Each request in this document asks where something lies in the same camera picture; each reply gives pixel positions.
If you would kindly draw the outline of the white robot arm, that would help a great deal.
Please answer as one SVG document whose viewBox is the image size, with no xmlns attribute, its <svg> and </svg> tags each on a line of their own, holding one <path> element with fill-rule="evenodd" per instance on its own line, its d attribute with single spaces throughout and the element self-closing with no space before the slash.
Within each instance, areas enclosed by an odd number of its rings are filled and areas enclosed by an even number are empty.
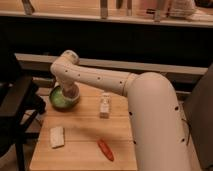
<svg viewBox="0 0 213 171">
<path fill-rule="evenodd" d="M 165 76 L 82 67 L 78 61 L 67 50 L 51 73 L 66 90 L 80 82 L 127 98 L 138 171 L 192 171 L 177 95 Z"/>
</svg>

